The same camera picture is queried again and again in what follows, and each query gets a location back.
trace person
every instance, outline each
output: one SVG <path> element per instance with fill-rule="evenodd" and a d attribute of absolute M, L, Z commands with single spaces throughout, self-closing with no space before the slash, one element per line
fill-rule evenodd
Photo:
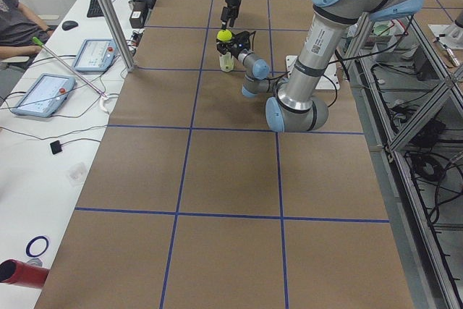
<path fill-rule="evenodd" d="M 45 43 L 52 34 L 53 30 L 19 0 L 0 0 L 0 59 L 29 56 L 24 64 L 27 67 L 41 50 L 32 38 Z"/>

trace white desk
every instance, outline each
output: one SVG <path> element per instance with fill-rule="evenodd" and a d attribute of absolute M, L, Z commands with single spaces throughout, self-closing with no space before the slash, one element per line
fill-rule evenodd
<path fill-rule="evenodd" d="M 113 2 L 126 39 L 130 39 L 133 31 L 129 23 L 128 1 Z M 103 17 L 86 17 L 88 4 L 89 0 L 77 0 L 63 20 L 75 20 L 79 26 L 69 31 L 59 27 L 48 41 L 47 46 L 56 54 L 76 54 L 86 38 L 111 37 Z M 47 56 L 42 51 L 37 60 Z M 72 74 L 55 59 L 49 59 L 28 69 L 13 91 L 26 91 L 44 72 Z M 124 62 L 117 59 L 102 77 L 107 93 L 119 93 L 126 73 Z M 103 88 L 100 81 L 95 83 Z M 80 115 L 97 98 L 98 95 L 89 87 L 78 88 L 57 114 Z M 13 106 L 18 98 L 8 101 Z M 111 111 L 115 103 L 116 99 L 110 99 L 106 103 L 107 109 Z M 27 119 L 17 117 L 6 109 L 0 110 L 0 126 L 37 137 L 53 137 L 105 125 L 108 118 L 108 114 L 99 109 L 98 103 L 79 118 Z M 62 143 L 83 137 L 100 140 L 104 131 L 104 128 L 99 128 L 59 139 Z M 9 258 L 28 261 L 30 258 L 25 253 L 27 243 L 38 235 L 46 235 L 50 239 L 50 246 L 40 259 L 46 268 L 53 263 L 83 185 L 72 181 L 68 171 L 75 166 L 84 166 L 88 171 L 99 145 L 95 141 L 80 140 L 67 144 L 63 152 L 53 155 L 49 144 L 54 140 L 34 140 L 0 130 L 0 262 Z M 0 284 L 0 308 L 33 308 L 39 294 L 38 289 Z"/>

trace computer mouse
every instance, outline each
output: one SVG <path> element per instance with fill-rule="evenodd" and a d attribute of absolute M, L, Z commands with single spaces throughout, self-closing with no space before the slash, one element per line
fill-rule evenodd
<path fill-rule="evenodd" d="M 61 25 L 61 28 L 63 28 L 63 30 L 69 30 L 72 28 L 76 28 L 78 25 L 79 23 L 75 21 L 64 21 L 63 24 Z"/>

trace table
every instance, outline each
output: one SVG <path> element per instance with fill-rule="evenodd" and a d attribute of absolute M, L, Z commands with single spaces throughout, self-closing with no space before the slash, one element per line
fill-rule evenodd
<path fill-rule="evenodd" d="M 157 1 L 36 308 L 413 308 L 347 83 L 323 129 L 270 132 L 218 68 L 223 5 Z M 243 0 L 234 30 L 277 76 L 312 15 Z"/>
<path fill-rule="evenodd" d="M 79 26 L 63 31 L 58 27 L 47 43 L 58 55 L 75 55 L 86 38 L 110 38 L 111 33 L 104 17 L 87 18 L 90 0 L 76 0 L 63 21 L 75 20 Z M 129 0 L 113 0 L 126 39 L 130 39 Z M 49 56 L 42 51 L 36 60 Z M 42 73 L 71 75 L 55 59 L 38 62 L 31 66 L 14 91 L 26 91 Z M 107 93 L 118 93 L 126 75 L 124 62 L 117 59 L 101 80 L 95 83 L 106 88 Z M 89 79 L 97 75 L 88 75 Z M 62 143 L 80 138 L 101 140 L 109 115 L 101 111 L 98 95 L 89 87 L 78 88 L 57 112 L 58 115 L 78 118 L 52 117 L 50 119 L 28 119 L 17 117 L 5 109 L 0 110 L 0 126 L 36 137 L 56 137 L 76 130 L 88 130 L 60 136 Z M 18 98 L 10 98 L 10 106 Z M 112 98 L 106 103 L 111 111 L 116 103 Z M 53 155 L 50 140 L 35 140 L 31 137 L 0 130 L 0 153 L 3 161 L 0 171 L 0 260 L 13 258 L 27 261 L 27 243 L 38 235 L 50 239 L 49 249 L 40 257 L 43 266 L 50 268 L 82 189 L 83 181 L 92 164 L 99 143 L 79 140 L 66 144 L 63 152 Z M 32 308 L 40 290 L 25 287 L 0 285 L 0 307 Z"/>

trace person's arm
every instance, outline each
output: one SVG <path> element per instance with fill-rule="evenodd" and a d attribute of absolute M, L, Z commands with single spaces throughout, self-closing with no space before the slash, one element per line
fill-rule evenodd
<path fill-rule="evenodd" d="M 0 46 L 0 59 L 7 59 L 15 56 L 32 56 L 38 54 L 41 51 L 41 47 L 37 45 L 30 46 Z"/>
<path fill-rule="evenodd" d="M 46 31 L 48 29 L 48 25 L 39 17 L 35 14 L 34 11 L 29 9 L 27 6 L 25 6 L 23 3 L 19 3 L 17 5 L 17 8 L 22 12 L 23 15 L 25 15 L 29 20 L 37 24 L 41 30 Z M 52 30 L 49 30 L 47 32 L 48 35 L 53 34 Z"/>

